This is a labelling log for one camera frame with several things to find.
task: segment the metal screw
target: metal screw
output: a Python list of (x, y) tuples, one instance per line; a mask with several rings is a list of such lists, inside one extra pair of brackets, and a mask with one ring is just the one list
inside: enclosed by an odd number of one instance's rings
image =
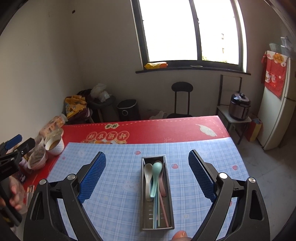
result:
[(67, 176), (68, 180), (73, 180), (75, 178), (75, 174), (70, 174)]
[(251, 183), (255, 183), (256, 180), (255, 180), (255, 178), (253, 178), (253, 177), (249, 177), (249, 182), (251, 182)]
[(222, 179), (226, 179), (228, 176), (226, 173), (221, 172), (221, 173), (219, 173), (219, 177)]
[(40, 181), (39, 181), (39, 184), (40, 185), (43, 185), (43, 184), (45, 184), (46, 183), (46, 179), (41, 179)]

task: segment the window sill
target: window sill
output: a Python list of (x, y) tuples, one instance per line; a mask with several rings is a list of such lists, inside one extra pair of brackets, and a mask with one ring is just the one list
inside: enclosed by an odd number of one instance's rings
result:
[(237, 74), (245, 74), (245, 75), (251, 75), (250, 73), (246, 73), (243, 71), (237, 71), (237, 70), (231, 70), (231, 69), (218, 69), (218, 68), (210, 68), (210, 67), (170, 67), (170, 68), (164, 68), (164, 69), (144, 69), (136, 71), (136, 74), (146, 73), (146, 72), (154, 72), (154, 71), (169, 71), (169, 70), (212, 70), (212, 71), (222, 71), (222, 72), (231, 72), (231, 73), (237, 73)]

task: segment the utensil box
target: utensil box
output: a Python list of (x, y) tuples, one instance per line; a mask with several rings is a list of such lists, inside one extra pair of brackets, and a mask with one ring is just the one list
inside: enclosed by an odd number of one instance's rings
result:
[[(168, 219), (169, 227), (166, 226), (164, 214), (162, 212), (162, 207), (160, 206), (160, 227), (153, 229), (153, 201), (149, 202), (145, 198), (145, 187), (146, 179), (144, 175), (144, 166), (147, 163), (154, 164), (156, 161), (160, 161), (163, 164), (163, 182), (166, 192), (166, 197), (161, 197), (165, 207), (166, 216)], [(170, 230), (175, 228), (174, 217), (173, 217), (173, 206), (172, 206), (172, 197), (170, 193), (170, 183), (168, 178), (168, 169), (166, 158), (164, 156), (156, 157), (142, 157), (142, 166), (141, 166), (142, 178), (141, 178), (141, 205), (140, 205), (140, 227), (141, 231), (148, 230)]]

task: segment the window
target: window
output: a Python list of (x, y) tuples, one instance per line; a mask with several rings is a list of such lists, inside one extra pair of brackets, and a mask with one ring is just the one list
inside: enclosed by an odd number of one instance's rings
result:
[(242, 71), (236, 0), (132, 0), (143, 65)]

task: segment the hand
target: hand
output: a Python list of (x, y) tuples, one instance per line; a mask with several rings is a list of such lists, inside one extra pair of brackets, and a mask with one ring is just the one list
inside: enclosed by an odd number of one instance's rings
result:
[[(14, 177), (9, 177), (9, 187), (11, 191), (11, 199), (9, 200), (9, 203), (12, 207), (14, 207), (17, 211), (20, 211), (23, 208), (23, 198), (25, 195), (25, 190), (23, 186), (20, 184), (18, 180), (16, 180)], [(0, 206), (5, 207), (5, 201), (0, 198)]]
[(172, 238), (174, 241), (190, 241), (191, 238), (188, 238), (187, 233), (183, 230), (178, 231)]

